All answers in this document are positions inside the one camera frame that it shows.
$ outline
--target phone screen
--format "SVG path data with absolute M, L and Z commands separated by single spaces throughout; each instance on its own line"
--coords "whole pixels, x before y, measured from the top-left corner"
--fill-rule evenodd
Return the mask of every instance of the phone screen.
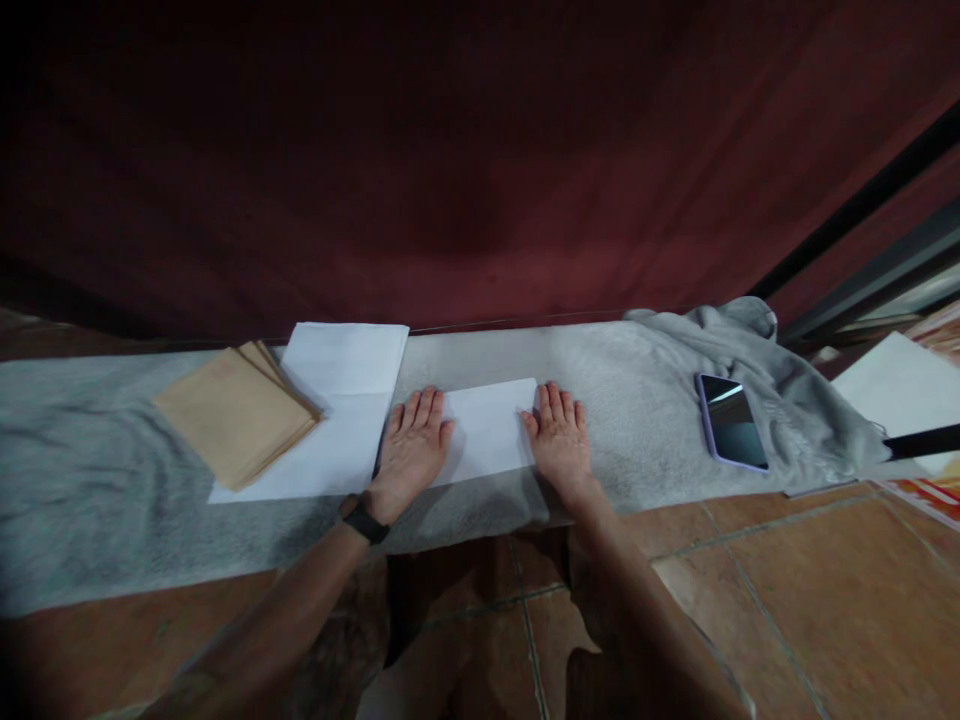
M 724 460 L 769 470 L 743 385 L 706 375 L 701 375 L 700 380 L 717 455 Z

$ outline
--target forearm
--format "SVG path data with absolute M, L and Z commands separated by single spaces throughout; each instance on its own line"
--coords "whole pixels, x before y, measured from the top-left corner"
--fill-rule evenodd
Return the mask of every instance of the forearm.
M 338 523 L 190 668 L 214 681 L 196 717 L 222 717 L 291 671 L 319 635 L 369 542 Z
M 720 666 L 593 478 L 568 501 L 578 539 L 619 595 L 655 684 L 677 716 L 745 717 Z

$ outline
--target brown paper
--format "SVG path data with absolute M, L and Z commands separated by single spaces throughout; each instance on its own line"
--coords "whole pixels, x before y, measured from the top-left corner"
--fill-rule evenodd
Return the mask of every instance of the brown paper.
M 175 382 L 153 403 L 234 492 L 316 425 L 282 382 L 233 349 Z
M 281 388 L 290 397 L 300 403 L 314 420 L 319 422 L 322 419 L 323 413 L 314 407 L 309 400 L 303 397 L 299 391 L 287 381 L 283 375 L 283 371 L 280 369 L 280 366 L 277 365 L 277 361 L 273 359 L 273 355 L 267 350 L 267 346 L 263 344 L 263 341 L 257 340 L 256 342 L 244 343 L 237 348 L 237 352 L 239 352 L 247 362 L 269 378 L 277 387 Z

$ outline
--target gray towel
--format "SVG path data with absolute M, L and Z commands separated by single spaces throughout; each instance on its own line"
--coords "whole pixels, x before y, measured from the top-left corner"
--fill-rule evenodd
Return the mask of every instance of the gray towel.
M 395 400 L 554 379 L 588 409 L 594 470 L 620 512 L 840 482 L 887 457 L 874 427 L 774 341 L 756 298 L 686 316 L 411 337 Z M 206 504 L 213 477 L 150 399 L 206 352 L 0 365 L 5 616 L 291 563 L 330 527 L 336 498 Z M 706 450 L 694 375 L 744 383 L 771 461 L 763 475 Z M 385 552 L 566 522 L 522 469 L 429 490 Z

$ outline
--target sheet of paper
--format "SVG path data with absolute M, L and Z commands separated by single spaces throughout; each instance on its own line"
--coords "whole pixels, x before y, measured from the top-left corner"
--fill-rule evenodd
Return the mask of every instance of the sheet of paper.
M 535 464 L 520 411 L 536 397 L 533 378 L 444 393 L 444 419 L 457 425 L 434 486 Z
M 370 482 L 409 328 L 300 323 L 280 363 L 324 420 L 238 493 L 209 503 L 345 495 Z
M 909 435 L 960 423 L 960 369 L 925 347 L 891 333 L 841 373 L 833 387 L 887 435 Z M 933 475 L 953 453 L 916 458 Z
M 404 325 L 297 323 L 280 365 L 320 405 L 327 395 L 392 395 L 409 332 Z

